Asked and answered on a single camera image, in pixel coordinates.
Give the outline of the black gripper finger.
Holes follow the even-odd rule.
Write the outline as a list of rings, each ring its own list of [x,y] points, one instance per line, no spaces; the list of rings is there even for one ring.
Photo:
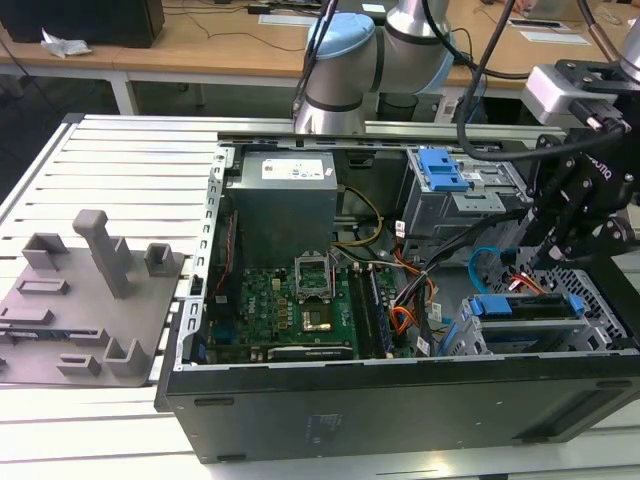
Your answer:
[[[639,234],[626,215],[591,215],[587,205],[566,204],[532,218],[530,245],[536,248],[533,269],[574,269],[638,250]]]
[[[522,246],[587,246],[594,241],[589,219],[596,186],[595,158],[586,153],[537,165],[534,203],[519,240]]]

